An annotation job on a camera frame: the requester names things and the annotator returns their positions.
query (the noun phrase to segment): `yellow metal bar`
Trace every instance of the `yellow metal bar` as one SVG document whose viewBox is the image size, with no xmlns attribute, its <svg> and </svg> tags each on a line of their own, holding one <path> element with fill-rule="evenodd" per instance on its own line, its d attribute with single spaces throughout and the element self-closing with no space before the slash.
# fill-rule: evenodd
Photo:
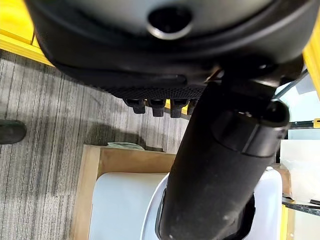
<svg viewBox="0 0 320 240">
<path fill-rule="evenodd" d="M 282 205 L 280 240 L 287 240 L 287 231 L 288 231 L 288 208 L 285 205 Z"/>
<path fill-rule="evenodd" d="M 320 99 L 320 11 L 311 39 L 303 50 L 303 58 Z"/>
<path fill-rule="evenodd" d="M 315 119 L 313 120 L 313 127 L 314 127 L 315 129 L 320 129 L 320 118 L 315 118 Z"/>
<path fill-rule="evenodd" d="M 8 52 L 24 56 L 29 59 L 47 64 L 52 64 L 46 59 L 40 48 L 25 42 L 0 34 L 0 48 Z"/>
</svg>

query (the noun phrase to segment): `white plastic container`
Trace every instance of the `white plastic container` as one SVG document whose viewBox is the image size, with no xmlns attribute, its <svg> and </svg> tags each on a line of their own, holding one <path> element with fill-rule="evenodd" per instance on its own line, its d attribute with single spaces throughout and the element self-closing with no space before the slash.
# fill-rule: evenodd
<svg viewBox="0 0 320 240">
<path fill-rule="evenodd" d="M 94 187 L 90 240 L 158 240 L 155 223 L 168 175 L 106 173 Z M 270 168 L 254 191 L 255 216 L 245 240 L 278 240 L 282 179 Z"/>
</svg>

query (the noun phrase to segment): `round hole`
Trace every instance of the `round hole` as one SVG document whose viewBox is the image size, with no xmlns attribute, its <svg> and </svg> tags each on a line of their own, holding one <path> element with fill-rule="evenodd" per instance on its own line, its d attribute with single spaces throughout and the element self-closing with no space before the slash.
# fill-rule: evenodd
<svg viewBox="0 0 320 240">
<path fill-rule="evenodd" d="M 156 38 L 175 40 L 184 37 L 191 30 L 192 14 L 180 6 L 163 7 L 148 16 L 147 30 Z"/>
</svg>

